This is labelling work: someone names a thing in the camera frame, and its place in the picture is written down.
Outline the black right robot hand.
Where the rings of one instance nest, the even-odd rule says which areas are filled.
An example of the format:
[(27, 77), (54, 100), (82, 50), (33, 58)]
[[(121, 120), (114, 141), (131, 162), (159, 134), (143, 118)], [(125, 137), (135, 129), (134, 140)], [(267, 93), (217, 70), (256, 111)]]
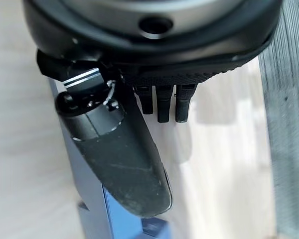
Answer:
[(95, 176), (129, 212), (168, 211), (168, 176), (144, 115), (188, 119), (198, 84), (271, 42), (280, 0), (24, 0), (42, 75), (60, 82), (55, 108)]

